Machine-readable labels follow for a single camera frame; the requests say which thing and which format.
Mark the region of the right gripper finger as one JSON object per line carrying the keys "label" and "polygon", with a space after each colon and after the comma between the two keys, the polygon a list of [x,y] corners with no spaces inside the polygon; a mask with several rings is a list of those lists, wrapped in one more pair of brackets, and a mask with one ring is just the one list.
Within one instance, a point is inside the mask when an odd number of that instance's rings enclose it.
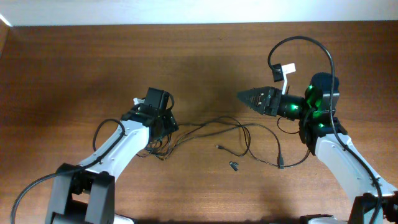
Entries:
{"label": "right gripper finger", "polygon": [[237,97],[240,100],[265,100],[270,94],[273,93],[273,91],[273,87],[264,86],[240,91],[238,92]]}
{"label": "right gripper finger", "polygon": [[259,114],[266,113],[267,105],[265,98],[244,98],[243,103]]}

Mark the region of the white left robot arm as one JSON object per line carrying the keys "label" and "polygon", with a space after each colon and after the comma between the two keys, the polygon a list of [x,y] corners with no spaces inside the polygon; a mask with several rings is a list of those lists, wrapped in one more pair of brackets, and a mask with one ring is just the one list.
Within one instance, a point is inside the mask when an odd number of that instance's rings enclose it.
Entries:
{"label": "white left robot arm", "polygon": [[115,212],[115,185],[132,158],[150,142],[177,131],[168,103],[173,96],[149,88],[146,97],[116,120],[115,132],[77,165],[62,164],[55,173],[46,223],[134,223]]}

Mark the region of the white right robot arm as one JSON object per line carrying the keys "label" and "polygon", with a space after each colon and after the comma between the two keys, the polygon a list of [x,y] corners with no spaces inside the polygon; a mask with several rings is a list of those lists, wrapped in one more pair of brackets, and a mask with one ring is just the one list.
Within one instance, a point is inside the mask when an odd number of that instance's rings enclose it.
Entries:
{"label": "white right robot arm", "polygon": [[338,78],[317,73],[303,97],[271,86],[240,91],[237,97],[259,114],[299,121],[301,141],[329,168],[353,204],[349,223],[397,223],[397,188],[366,162],[334,115],[338,86]]}

